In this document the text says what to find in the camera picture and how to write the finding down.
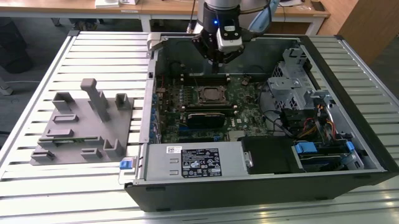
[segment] metal bracket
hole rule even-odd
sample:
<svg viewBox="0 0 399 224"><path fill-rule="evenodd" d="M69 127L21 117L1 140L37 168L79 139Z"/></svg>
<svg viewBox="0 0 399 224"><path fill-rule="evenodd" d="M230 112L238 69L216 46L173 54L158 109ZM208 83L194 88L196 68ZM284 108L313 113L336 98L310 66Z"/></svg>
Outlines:
<svg viewBox="0 0 399 224"><path fill-rule="evenodd" d="M153 51L161 47L161 33L149 33L146 37L146 49Z"/></svg>

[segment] desk leg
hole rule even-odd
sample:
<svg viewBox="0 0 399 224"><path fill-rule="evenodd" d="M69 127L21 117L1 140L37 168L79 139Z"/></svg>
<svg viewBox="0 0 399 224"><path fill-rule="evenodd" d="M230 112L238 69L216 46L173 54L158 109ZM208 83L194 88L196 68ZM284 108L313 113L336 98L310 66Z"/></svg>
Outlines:
<svg viewBox="0 0 399 224"><path fill-rule="evenodd" d="M142 32L150 32L150 15L140 15Z"/></svg>
<svg viewBox="0 0 399 224"><path fill-rule="evenodd" d="M59 18L50 18L50 20L55 27L61 26Z"/></svg>
<svg viewBox="0 0 399 224"><path fill-rule="evenodd" d="M305 35L317 35L318 29L321 27L324 17L314 17L309 25L309 28L305 31Z"/></svg>
<svg viewBox="0 0 399 224"><path fill-rule="evenodd" d="M6 85L0 77L0 93L6 96L11 94L11 88Z"/></svg>

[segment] power supply label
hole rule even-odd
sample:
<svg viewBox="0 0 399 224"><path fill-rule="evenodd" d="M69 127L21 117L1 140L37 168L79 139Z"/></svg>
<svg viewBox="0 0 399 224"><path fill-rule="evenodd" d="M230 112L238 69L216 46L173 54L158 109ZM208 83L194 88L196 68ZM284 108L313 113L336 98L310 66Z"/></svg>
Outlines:
<svg viewBox="0 0 399 224"><path fill-rule="evenodd" d="M218 149L182 149L181 176L184 178L221 176Z"/></svg>

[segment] yellow wire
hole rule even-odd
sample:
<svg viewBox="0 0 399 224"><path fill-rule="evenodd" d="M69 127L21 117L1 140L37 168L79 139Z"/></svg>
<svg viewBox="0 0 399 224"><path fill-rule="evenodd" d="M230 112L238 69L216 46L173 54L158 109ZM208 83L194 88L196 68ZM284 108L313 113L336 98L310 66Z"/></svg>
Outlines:
<svg viewBox="0 0 399 224"><path fill-rule="evenodd" d="M316 126L312 127L305 133L302 133L302 134L298 136L298 138L306 136L306 135L308 135L309 133L312 133L314 130L316 130Z"/></svg>

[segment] wooden desk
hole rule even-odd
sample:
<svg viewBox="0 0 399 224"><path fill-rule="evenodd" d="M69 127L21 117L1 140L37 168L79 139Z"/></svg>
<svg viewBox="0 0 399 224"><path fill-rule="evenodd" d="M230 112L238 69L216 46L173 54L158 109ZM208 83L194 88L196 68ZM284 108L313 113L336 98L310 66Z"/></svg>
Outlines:
<svg viewBox="0 0 399 224"><path fill-rule="evenodd" d="M150 19L189 19L192 2L188 0L140 0L137 5L121 4L118 8L94 8L94 0L0 0L0 16L38 17L38 18L102 18L140 19L144 32L150 32ZM309 23L305 34L314 35L329 16L328 12L313 9L302 10L296 7L278 8L274 22Z"/></svg>

